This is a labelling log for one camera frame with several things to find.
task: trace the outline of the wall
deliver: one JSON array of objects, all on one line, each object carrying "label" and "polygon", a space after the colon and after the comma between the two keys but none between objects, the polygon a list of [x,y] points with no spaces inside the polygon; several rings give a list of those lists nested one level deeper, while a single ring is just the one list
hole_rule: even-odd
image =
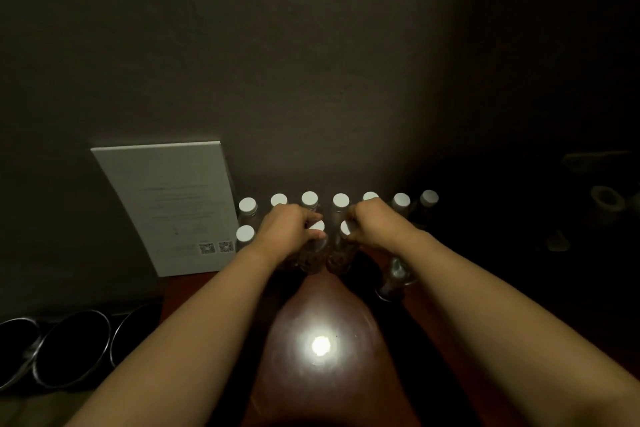
[{"label": "wall", "polygon": [[0,316],[159,292],[92,146],[219,139],[264,202],[633,144],[636,0],[1,1]]}]

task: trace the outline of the black pot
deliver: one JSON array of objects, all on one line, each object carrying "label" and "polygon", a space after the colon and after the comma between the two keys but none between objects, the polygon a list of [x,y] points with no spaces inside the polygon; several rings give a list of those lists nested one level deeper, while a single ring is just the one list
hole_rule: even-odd
[{"label": "black pot", "polygon": [[131,312],[116,329],[109,348],[109,359],[116,367],[135,350],[160,323],[162,304],[147,304]]},{"label": "black pot", "polygon": [[41,341],[40,327],[33,319],[16,318],[0,324],[0,392],[30,372]]},{"label": "black pot", "polygon": [[83,382],[103,363],[110,339],[111,324],[102,312],[85,310],[69,316],[40,343],[33,376],[48,389]]}]

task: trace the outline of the wooden table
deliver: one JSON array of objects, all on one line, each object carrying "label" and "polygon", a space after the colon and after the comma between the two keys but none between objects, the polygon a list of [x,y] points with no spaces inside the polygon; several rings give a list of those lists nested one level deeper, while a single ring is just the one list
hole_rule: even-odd
[{"label": "wooden table", "polygon": [[[389,257],[367,253],[352,277],[324,269],[308,277],[272,278],[210,423],[525,425],[468,358],[420,286],[407,290],[402,305],[371,294],[368,281],[380,273],[375,264],[384,266]],[[355,273],[365,268],[369,272]],[[172,278],[163,318],[213,275]]]}]

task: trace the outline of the white cardboard box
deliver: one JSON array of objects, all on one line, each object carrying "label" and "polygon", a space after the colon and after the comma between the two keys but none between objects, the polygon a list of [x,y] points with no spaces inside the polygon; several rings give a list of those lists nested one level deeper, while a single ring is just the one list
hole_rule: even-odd
[{"label": "white cardboard box", "polygon": [[160,277],[223,269],[236,208],[220,142],[91,149]]}]

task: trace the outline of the person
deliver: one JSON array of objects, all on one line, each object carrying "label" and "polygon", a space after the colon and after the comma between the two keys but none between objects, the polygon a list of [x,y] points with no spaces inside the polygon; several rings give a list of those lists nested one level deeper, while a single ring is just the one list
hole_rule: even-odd
[{"label": "person", "polygon": [[[535,426],[640,425],[640,382],[524,294],[414,228],[380,198],[349,210],[349,239],[387,250],[419,277],[493,381]],[[276,266],[324,232],[279,204],[255,240],[135,349],[69,421],[199,426],[212,413]]]}]

